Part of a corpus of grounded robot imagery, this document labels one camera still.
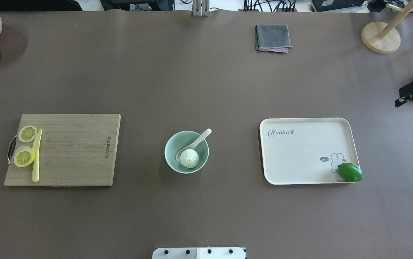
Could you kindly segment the yellow plastic knife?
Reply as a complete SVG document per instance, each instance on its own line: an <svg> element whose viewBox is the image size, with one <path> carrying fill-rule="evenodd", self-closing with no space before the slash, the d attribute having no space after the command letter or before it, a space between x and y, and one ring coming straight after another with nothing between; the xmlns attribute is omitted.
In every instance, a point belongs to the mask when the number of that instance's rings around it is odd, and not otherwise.
<svg viewBox="0 0 413 259"><path fill-rule="evenodd" d="M34 139L33 145L32 145L32 149L35 152L35 159L33 161L33 169L32 169L32 182L34 183L38 182L40 179L39 162L40 162L40 142L42 138L42 133L43 133L43 130L39 129Z"/></svg>

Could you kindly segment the green pepper toy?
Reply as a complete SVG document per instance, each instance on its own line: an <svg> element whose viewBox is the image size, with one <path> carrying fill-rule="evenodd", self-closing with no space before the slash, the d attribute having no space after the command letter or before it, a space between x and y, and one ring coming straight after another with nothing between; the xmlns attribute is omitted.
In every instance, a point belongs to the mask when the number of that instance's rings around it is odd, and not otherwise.
<svg viewBox="0 0 413 259"><path fill-rule="evenodd" d="M363 180L361 168L353 163L342 163L338 165L338 175L347 182L358 182Z"/></svg>

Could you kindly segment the wooden mug tree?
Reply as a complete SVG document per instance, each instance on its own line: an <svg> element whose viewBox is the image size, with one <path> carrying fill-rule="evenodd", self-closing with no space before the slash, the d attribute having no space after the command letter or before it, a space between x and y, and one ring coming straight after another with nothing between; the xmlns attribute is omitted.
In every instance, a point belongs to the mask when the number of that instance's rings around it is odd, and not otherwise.
<svg viewBox="0 0 413 259"><path fill-rule="evenodd" d="M391 54L398 50L401 38L395 27L409 13L413 12L413 0L409 1L404 8L396 7L391 4L387 4L386 7L398 12L391 22L371 22L365 25L361 30L361 39L363 43L378 54Z"/></svg>

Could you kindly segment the wooden cutting board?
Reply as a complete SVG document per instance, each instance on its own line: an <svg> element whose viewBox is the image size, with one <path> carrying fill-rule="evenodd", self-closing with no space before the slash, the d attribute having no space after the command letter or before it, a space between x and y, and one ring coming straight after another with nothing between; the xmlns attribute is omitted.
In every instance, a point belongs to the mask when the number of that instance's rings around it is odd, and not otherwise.
<svg viewBox="0 0 413 259"><path fill-rule="evenodd" d="M119 114L24 114L19 129L42 130L39 180L32 164L20 168L10 159L5 186L112 186L119 142Z"/></svg>

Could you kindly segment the aluminium frame post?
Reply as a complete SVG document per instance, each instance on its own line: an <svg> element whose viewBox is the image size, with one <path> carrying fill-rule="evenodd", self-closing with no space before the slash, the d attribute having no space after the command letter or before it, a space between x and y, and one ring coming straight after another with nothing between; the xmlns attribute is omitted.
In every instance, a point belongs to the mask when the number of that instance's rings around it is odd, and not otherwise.
<svg viewBox="0 0 413 259"><path fill-rule="evenodd" d="M193 16L210 16L210 0L193 0Z"/></svg>

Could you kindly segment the white ceramic soup spoon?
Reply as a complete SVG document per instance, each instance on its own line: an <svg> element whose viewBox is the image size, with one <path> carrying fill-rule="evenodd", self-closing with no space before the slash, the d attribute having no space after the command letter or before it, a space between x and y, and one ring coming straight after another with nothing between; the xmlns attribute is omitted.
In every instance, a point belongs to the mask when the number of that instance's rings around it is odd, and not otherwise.
<svg viewBox="0 0 413 259"><path fill-rule="evenodd" d="M176 161L181 163L181 154L188 149L195 149L205 138L207 138L211 134L212 130L207 128L193 143L184 147L176 154Z"/></svg>

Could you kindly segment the mint green bowl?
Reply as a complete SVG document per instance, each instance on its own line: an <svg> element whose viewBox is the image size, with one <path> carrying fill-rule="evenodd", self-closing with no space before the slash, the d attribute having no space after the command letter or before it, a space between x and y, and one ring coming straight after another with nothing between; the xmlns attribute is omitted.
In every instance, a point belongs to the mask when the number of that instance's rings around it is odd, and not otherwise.
<svg viewBox="0 0 413 259"><path fill-rule="evenodd" d="M199 162L195 168L186 168L176 161L177 153L193 143L199 136L200 134L194 131L181 131L174 134L167 141L165 145L165 160L171 169L181 174L191 174L198 172L206 164L209 158L209 146L206 140L203 140L194 149L199 155Z"/></svg>

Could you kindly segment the grey folded cloth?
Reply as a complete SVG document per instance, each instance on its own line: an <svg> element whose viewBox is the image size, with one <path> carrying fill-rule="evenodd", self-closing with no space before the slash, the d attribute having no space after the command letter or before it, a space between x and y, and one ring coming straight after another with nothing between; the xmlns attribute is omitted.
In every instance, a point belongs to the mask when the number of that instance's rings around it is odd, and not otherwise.
<svg viewBox="0 0 413 259"><path fill-rule="evenodd" d="M287 24L257 24L255 27L255 49L287 54L292 47Z"/></svg>

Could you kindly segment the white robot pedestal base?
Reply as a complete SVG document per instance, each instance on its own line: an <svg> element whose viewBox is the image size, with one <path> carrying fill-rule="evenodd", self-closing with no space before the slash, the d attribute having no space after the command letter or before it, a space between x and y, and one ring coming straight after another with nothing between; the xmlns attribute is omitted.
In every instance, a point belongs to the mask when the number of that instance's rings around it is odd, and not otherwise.
<svg viewBox="0 0 413 259"><path fill-rule="evenodd" d="M246 248L222 247L168 247L155 249L152 259L246 259Z"/></svg>

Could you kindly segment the cream rabbit print tray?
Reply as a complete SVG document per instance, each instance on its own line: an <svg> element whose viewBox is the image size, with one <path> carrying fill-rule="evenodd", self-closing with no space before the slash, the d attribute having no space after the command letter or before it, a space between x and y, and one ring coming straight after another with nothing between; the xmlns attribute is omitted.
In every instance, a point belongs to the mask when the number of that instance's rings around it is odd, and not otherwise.
<svg viewBox="0 0 413 259"><path fill-rule="evenodd" d="M338 165L359 165L351 126L343 118L268 118L259 135L270 184L346 183Z"/></svg>

